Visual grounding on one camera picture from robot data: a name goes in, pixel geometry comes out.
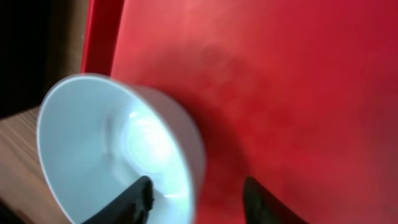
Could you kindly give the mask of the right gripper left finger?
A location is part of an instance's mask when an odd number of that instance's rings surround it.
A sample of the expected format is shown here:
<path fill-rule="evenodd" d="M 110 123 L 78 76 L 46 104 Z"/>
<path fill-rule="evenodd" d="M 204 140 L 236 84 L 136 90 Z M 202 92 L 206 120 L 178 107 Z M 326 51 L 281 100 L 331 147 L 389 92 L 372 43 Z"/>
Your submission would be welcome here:
<path fill-rule="evenodd" d="M 146 224 L 153 204 L 153 183 L 142 176 L 83 224 Z"/>

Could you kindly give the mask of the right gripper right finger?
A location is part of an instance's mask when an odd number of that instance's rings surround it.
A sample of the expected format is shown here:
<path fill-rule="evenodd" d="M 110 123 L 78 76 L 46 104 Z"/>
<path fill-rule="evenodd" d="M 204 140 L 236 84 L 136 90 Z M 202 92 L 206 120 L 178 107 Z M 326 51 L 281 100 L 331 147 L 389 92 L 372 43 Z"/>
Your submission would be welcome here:
<path fill-rule="evenodd" d="M 243 205 L 247 224 L 307 224 L 253 177 L 244 181 Z"/>

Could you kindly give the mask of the small light blue bowl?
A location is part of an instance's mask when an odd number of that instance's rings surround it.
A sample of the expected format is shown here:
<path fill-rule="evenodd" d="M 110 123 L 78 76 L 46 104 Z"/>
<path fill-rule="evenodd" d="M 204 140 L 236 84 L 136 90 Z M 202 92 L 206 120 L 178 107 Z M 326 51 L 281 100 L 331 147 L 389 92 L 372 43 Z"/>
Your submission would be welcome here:
<path fill-rule="evenodd" d="M 83 223 L 140 177 L 154 185 L 149 223 L 193 223 L 205 148 L 187 111 L 159 90 L 86 73 L 46 94 L 37 149 L 65 216 Z"/>

